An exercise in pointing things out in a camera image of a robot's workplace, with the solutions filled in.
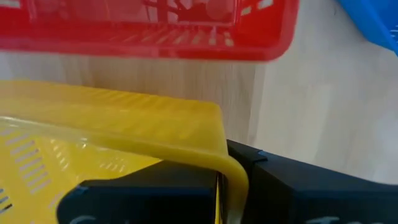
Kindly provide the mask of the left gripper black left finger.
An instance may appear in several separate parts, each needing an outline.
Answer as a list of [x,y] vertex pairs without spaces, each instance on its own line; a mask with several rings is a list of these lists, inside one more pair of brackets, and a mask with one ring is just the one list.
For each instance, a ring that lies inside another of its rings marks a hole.
[[162,161],[115,179],[85,180],[57,206],[59,223],[215,222],[217,172]]

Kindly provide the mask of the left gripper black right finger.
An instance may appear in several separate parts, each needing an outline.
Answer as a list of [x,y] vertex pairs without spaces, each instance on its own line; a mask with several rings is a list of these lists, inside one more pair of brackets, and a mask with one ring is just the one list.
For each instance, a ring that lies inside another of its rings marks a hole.
[[239,142],[228,153],[249,178],[242,222],[397,224],[397,186],[271,154]]

